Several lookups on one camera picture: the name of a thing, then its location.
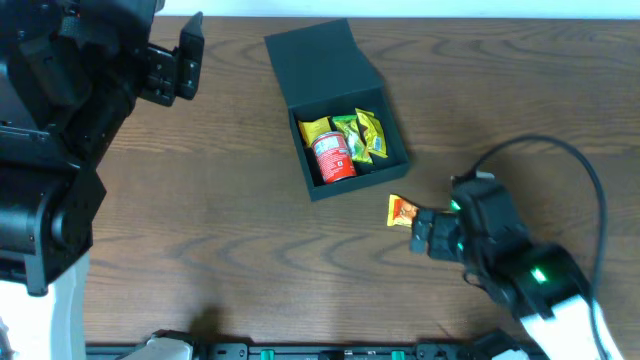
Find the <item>green yellow snack packet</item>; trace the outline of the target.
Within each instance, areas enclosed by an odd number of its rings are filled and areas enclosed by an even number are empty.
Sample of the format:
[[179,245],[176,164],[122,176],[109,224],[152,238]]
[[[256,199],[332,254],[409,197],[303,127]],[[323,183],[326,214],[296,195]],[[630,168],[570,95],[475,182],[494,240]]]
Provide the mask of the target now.
[[346,144],[354,162],[373,164],[373,160],[361,139],[356,115],[334,116],[332,122],[336,129],[344,136]]

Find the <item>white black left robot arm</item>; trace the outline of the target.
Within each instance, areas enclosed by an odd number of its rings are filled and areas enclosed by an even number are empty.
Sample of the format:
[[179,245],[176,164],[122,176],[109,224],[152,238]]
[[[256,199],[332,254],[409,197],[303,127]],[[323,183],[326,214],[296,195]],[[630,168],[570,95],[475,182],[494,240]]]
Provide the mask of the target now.
[[173,49],[150,33],[159,0],[1,5],[1,355],[84,359],[97,168],[138,100],[198,91],[203,14]]

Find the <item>yellow orange biscuit packet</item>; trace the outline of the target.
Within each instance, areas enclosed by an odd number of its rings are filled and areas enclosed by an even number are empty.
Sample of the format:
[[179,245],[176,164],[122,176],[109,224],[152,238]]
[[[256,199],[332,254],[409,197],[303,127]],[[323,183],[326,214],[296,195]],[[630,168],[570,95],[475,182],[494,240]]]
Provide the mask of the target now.
[[387,225],[411,227],[419,207],[407,199],[396,195],[389,195]]

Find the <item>black open gift box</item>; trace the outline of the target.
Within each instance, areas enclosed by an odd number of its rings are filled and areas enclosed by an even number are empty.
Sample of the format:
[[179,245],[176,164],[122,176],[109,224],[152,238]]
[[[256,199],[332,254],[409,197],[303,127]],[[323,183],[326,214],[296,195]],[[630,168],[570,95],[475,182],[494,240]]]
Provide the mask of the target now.
[[[345,19],[264,38],[281,92],[309,197],[313,201],[403,177],[410,160],[398,129],[384,80],[358,47]],[[327,184],[298,123],[325,116],[371,111],[383,128],[386,158],[357,163],[355,177]]]

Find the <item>small yellow snack packet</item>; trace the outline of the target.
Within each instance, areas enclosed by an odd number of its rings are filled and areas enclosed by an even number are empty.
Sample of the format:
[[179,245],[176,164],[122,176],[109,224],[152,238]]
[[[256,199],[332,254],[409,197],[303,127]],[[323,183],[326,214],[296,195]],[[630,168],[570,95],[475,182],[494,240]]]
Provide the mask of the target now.
[[319,136],[332,131],[329,116],[314,121],[299,121],[298,127],[307,148],[310,148]]

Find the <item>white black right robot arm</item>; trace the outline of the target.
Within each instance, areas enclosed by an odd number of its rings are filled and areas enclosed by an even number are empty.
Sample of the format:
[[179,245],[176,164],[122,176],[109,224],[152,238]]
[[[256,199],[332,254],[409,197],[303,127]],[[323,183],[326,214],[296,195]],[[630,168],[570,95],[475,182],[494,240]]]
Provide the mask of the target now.
[[621,357],[594,299],[594,284],[563,247],[533,243],[516,211],[420,208],[410,249],[461,264],[463,277],[475,277],[475,286],[520,321],[548,357],[560,355],[551,332],[580,325],[587,331],[574,336],[576,349],[597,359]]

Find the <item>plain yellow snack packet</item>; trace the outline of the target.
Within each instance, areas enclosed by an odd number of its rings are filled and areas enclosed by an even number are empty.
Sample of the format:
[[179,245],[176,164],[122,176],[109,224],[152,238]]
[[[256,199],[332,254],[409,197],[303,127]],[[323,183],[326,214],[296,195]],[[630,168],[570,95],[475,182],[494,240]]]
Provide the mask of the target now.
[[383,127],[375,114],[370,111],[355,109],[359,124],[363,127],[363,135],[369,153],[387,158],[387,145]]

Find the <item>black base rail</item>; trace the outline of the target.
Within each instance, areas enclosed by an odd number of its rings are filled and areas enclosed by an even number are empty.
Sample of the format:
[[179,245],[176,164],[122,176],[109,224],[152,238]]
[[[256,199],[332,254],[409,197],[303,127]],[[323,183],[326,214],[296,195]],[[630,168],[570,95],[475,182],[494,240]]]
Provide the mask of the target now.
[[471,341],[426,340],[416,343],[256,344],[212,342],[190,334],[160,330],[137,345],[88,345],[88,359],[198,360],[490,360],[544,359],[535,345],[521,343],[502,330]]

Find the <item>red cylindrical can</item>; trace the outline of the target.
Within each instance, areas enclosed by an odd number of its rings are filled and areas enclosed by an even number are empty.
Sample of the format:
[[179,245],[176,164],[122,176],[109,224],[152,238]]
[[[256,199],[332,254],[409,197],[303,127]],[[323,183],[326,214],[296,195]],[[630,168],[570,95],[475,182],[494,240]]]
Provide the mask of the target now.
[[322,134],[314,140],[311,148],[326,184],[357,175],[346,140],[341,133]]

